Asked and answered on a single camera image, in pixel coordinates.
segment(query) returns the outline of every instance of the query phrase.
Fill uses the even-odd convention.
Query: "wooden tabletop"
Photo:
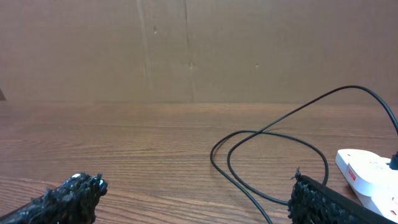
[[[104,174],[108,194],[96,223],[264,223],[251,201],[210,164],[212,146],[239,129],[260,129],[300,105],[0,103],[0,215],[77,172]],[[327,186],[358,202],[334,159],[339,149],[390,157],[397,136],[384,110],[315,105],[271,128],[302,138],[328,159]],[[227,171],[225,143],[216,162]],[[297,167],[322,181],[320,156],[297,142],[258,136],[235,150],[238,175],[261,192],[288,200]],[[274,223],[287,207],[255,197]]]

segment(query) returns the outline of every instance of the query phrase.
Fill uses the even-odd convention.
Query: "label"
[[[348,174],[355,182],[356,176],[355,176],[354,172],[351,170],[351,168],[348,168]]]

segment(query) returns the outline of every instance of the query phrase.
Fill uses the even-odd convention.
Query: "cable connector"
[[[390,168],[392,170],[398,170],[398,152],[395,155],[392,155],[391,162],[390,162]]]

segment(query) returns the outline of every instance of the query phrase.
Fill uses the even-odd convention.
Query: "white device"
[[[358,149],[340,149],[336,164],[367,209],[398,223],[398,170],[391,159]]]

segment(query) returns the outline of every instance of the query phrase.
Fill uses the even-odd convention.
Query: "black textured material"
[[[390,168],[392,170],[398,170],[398,152],[395,155],[392,155],[390,161]]]
[[[95,207],[107,192],[102,174],[81,173],[60,187],[0,218],[0,224],[92,224]]]
[[[395,224],[317,181],[301,175],[288,202],[293,224]]]

